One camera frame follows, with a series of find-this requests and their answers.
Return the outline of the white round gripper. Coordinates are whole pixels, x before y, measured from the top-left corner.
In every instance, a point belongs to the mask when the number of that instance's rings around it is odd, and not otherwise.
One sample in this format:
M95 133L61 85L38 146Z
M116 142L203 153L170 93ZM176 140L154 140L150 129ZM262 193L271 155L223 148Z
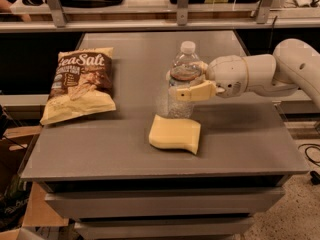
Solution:
M208 80L190 87L170 87L169 95L183 102L205 101L216 95L231 98L240 96L248 85L247 64L242 57L235 55L218 57L208 68L203 61L174 64L166 73L166 80L191 82L205 71Z

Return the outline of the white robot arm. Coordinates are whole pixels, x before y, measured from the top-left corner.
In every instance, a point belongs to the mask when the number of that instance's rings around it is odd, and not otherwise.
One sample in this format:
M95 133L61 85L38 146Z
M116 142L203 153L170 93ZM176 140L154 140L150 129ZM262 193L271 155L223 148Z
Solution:
M177 101L204 101L213 96L231 98L245 92L265 97L289 96L303 90L320 107L320 54L298 39L280 42L273 53L218 57L199 62L199 75L178 80L169 73L169 96Z

